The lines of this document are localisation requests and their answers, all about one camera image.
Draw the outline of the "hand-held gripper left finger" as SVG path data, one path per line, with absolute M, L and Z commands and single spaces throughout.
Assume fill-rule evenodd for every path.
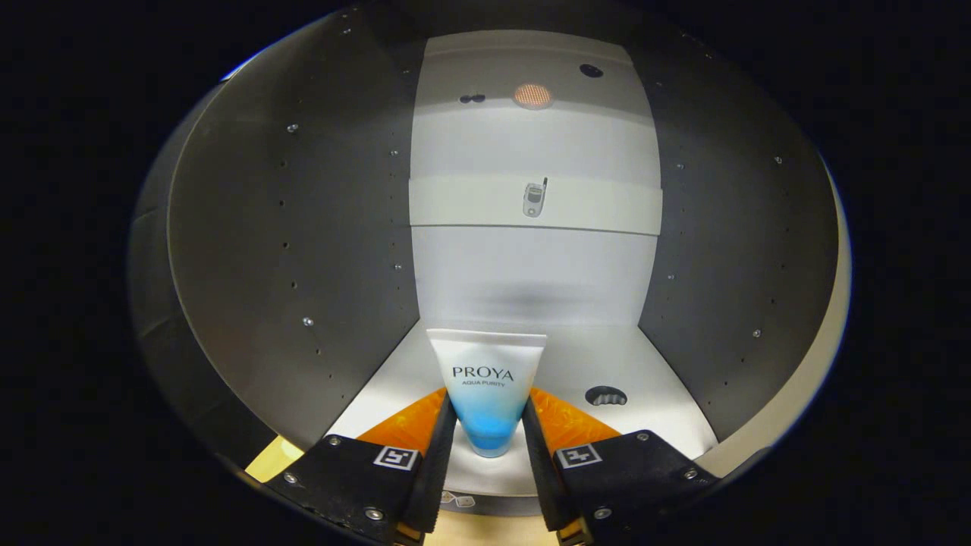
M 455 424 L 440 388 L 358 438 L 325 436 L 265 491 L 335 532 L 340 545 L 422 545 L 435 529 Z

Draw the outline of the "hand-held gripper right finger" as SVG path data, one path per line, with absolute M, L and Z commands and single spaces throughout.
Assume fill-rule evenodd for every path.
M 621 433 L 540 388 L 521 422 L 545 526 L 561 545 L 645 545 L 719 481 L 658 433 Z

